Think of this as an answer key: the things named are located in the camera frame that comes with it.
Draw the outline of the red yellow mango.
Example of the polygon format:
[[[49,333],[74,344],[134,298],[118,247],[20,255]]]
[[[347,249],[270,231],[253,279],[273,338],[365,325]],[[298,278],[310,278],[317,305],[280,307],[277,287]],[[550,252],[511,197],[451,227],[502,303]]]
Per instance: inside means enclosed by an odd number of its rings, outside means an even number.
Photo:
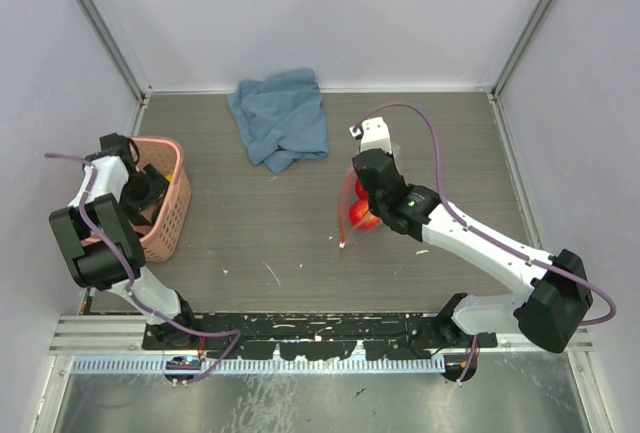
[[[357,180],[354,184],[354,190],[356,195],[360,198],[360,199],[367,199],[368,198],[368,193],[366,192],[365,188],[362,186],[361,182],[359,180]]]

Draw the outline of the red apple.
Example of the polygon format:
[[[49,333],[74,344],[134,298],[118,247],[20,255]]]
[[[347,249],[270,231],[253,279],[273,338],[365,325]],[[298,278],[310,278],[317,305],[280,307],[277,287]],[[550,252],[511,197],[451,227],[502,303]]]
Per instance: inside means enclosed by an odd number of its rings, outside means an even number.
[[[368,231],[380,224],[380,219],[369,211],[368,201],[364,198],[356,200],[348,212],[351,224],[359,230]]]

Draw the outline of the clear orange zip bag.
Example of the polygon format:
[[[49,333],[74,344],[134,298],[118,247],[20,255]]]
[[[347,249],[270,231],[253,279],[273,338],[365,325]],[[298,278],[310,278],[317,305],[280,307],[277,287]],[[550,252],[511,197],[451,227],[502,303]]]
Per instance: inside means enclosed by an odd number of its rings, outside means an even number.
[[[394,157],[397,169],[400,173],[400,168],[399,168],[400,146],[395,142],[392,142],[392,151],[393,153],[391,155]],[[378,228],[382,224],[382,221],[380,220],[380,224],[376,228],[373,228],[368,231],[362,231],[354,227],[349,220],[349,216],[348,216],[349,208],[356,200],[359,199],[359,197],[356,195],[354,190],[354,184],[358,179],[352,166],[352,158],[350,160],[346,176],[342,183],[341,190],[339,193],[339,199],[338,199],[338,224],[339,224],[339,230],[340,230],[340,241],[339,241],[340,249],[345,249],[348,245],[356,243],[363,236],[372,232],[374,229]]]

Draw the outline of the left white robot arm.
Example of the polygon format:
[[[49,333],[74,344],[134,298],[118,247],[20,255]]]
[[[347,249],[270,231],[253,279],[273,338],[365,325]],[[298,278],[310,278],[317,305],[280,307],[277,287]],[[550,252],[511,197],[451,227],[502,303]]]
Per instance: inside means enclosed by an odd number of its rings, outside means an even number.
[[[191,307],[149,268],[174,254],[191,201],[181,145],[111,133],[76,161],[79,191],[49,216],[72,279],[136,308],[160,345],[191,348],[200,337]]]

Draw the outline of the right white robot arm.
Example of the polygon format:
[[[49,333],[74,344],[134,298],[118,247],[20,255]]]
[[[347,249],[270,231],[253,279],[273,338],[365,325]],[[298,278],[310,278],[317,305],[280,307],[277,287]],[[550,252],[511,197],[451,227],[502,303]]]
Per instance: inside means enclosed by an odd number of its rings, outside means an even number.
[[[357,154],[352,165],[373,215],[392,231],[444,249],[509,289],[454,295],[438,323],[444,343],[459,347],[473,335],[521,333],[547,352],[565,350],[593,304],[579,255],[567,249],[553,255],[474,221],[437,192],[406,182],[381,149]]]

